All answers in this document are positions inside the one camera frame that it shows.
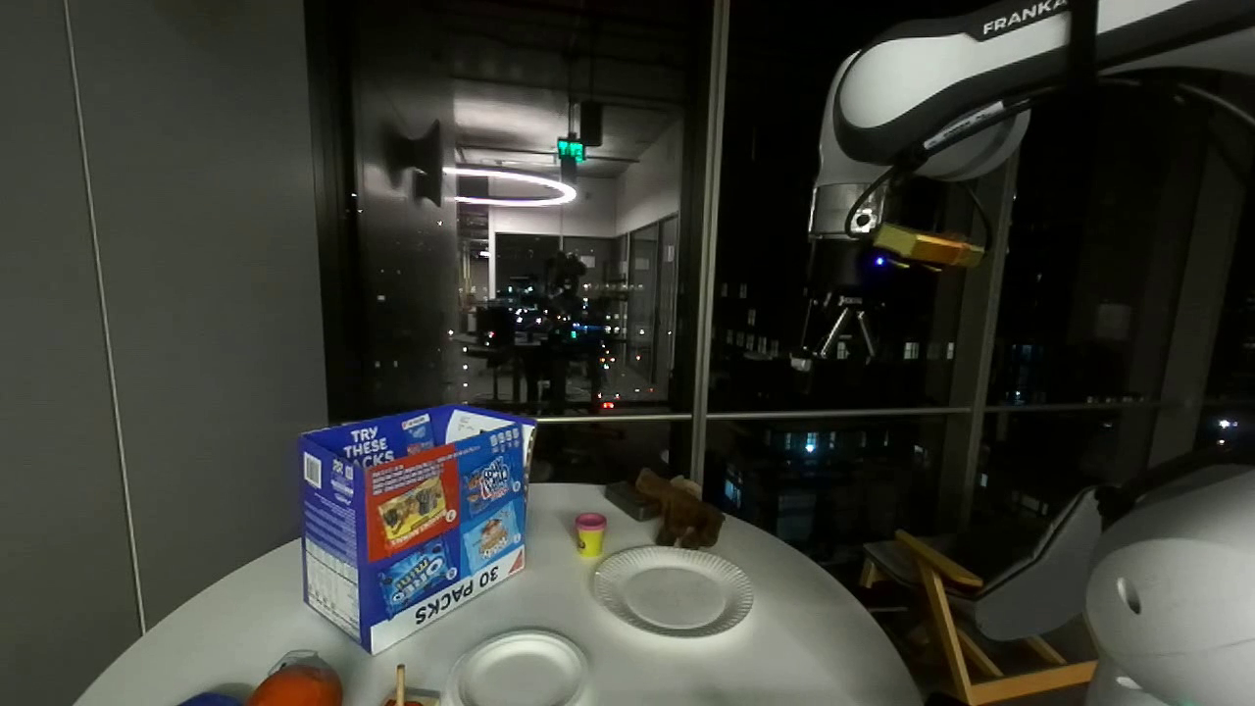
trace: white round table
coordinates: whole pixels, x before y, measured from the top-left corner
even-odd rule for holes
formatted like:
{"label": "white round table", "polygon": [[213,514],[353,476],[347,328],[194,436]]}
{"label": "white round table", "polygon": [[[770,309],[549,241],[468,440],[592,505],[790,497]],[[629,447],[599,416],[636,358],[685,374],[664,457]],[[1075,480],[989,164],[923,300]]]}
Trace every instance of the white round table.
{"label": "white round table", "polygon": [[558,633],[583,649],[598,706],[918,706],[902,654],[872,612],[792,547],[731,517],[711,552],[739,566],[752,608],[717,636],[658,636],[609,612],[582,561],[572,517],[609,514],[609,558],[653,547],[655,523],[603,501],[599,488],[532,484],[526,541],[528,566],[468,608],[428,623],[394,653],[364,654],[347,633],[302,603],[302,541],[289,541],[164,615],[80,706],[175,706],[209,687],[256,687],[281,659],[324,659],[348,706],[379,706],[394,671],[449,687],[480,645],[507,633]]}

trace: toy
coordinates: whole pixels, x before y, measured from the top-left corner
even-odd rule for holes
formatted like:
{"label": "toy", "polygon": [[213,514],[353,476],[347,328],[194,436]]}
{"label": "toy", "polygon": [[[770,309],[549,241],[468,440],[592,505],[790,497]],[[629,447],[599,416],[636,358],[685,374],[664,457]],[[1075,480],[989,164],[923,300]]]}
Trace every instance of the toy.
{"label": "toy", "polygon": [[658,523],[658,547],[685,547],[701,551],[717,541],[721,528],[721,509],[707,505],[697,488],[685,480],[664,480],[653,468],[636,476],[636,493],[655,501],[664,523]]}
{"label": "toy", "polygon": [[578,514],[578,547],[583,561],[599,561],[603,552],[603,514]]}
{"label": "toy", "polygon": [[194,694],[182,706],[246,706],[246,697],[245,694],[226,694],[226,689],[204,689],[204,694]]}
{"label": "toy", "polygon": [[317,662],[285,662],[267,676],[246,706],[341,706],[347,689],[341,679]]}

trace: chair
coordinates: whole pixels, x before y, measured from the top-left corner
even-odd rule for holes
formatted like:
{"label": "chair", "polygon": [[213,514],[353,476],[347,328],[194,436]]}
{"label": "chair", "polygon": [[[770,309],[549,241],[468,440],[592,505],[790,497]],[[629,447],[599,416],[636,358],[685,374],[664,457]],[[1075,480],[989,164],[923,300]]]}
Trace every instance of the chair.
{"label": "chair", "polygon": [[914,568],[957,701],[1013,701],[1096,681],[1098,659],[1068,659],[1047,633],[1083,612],[1089,558],[1104,532],[1096,491],[1071,497],[1029,558],[979,582],[938,541],[898,528],[893,547]]}

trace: white plate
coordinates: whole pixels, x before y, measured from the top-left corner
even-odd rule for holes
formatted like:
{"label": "white plate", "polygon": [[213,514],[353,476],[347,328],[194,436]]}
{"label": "white plate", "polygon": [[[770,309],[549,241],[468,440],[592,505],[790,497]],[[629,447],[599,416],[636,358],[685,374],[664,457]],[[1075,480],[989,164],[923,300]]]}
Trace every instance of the white plate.
{"label": "white plate", "polygon": [[739,566],[701,552],[643,547],[592,568],[592,596],[617,615],[664,636],[717,636],[752,608]]}
{"label": "white plate", "polygon": [[582,706],[587,659],[552,633],[510,633],[475,649],[453,681],[453,706]]}

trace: ceiling light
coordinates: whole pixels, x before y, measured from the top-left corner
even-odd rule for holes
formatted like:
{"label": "ceiling light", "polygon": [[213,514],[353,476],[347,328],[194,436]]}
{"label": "ceiling light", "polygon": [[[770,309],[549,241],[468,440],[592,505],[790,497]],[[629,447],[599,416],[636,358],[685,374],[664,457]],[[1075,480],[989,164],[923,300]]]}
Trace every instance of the ceiling light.
{"label": "ceiling light", "polygon": [[445,168],[449,175],[475,175],[475,181],[488,181],[488,186],[526,186],[526,188],[549,188],[549,192],[538,192],[538,198],[453,198],[455,203],[488,203],[488,209],[562,209],[562,203],[572,203],[578,199],[578,188],[566,186],[566,181],[549,181],[549,175],[538,175],[538,174],[501,174],[501,168],[460,168],[460,164],[449,164]]}

